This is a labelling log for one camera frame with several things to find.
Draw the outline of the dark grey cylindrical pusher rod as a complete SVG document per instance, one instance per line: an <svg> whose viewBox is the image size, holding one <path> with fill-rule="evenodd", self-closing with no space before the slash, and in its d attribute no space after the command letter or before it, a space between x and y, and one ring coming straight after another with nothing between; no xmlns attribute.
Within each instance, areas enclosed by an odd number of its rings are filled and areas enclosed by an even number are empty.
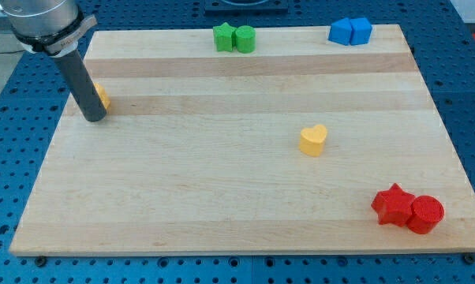
<svg viewBox="0 0 475 284"><path fill-rule="evenodd" d="M97 122L104 119L107 111L95 89L78 49L64 56L53 58L53 60L69 86L84 118L89 122Z"/></svg>

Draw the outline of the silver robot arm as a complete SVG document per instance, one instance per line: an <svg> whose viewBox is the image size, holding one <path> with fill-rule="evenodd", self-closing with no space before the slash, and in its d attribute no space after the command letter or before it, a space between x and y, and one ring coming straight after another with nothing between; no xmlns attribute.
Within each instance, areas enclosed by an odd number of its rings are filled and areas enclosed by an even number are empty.
<svg viewBox="0 0 475 284"><path fill-rule="evenodd" d="M84 118L107 115L103 100L77 49L79 39L97 25L74 0L0 0L12 32L24 49L50 56L63 75Z"/></svg>

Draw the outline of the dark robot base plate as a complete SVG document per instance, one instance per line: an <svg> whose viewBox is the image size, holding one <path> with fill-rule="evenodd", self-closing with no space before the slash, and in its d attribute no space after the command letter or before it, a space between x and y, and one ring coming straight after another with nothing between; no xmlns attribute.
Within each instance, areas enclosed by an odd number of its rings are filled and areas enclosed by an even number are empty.
<svg viewBox="0 0 475 284"><path fill-rule="evenodd" d="M289 9L287 0L204 0L205 14L280 12Z"/></svg>

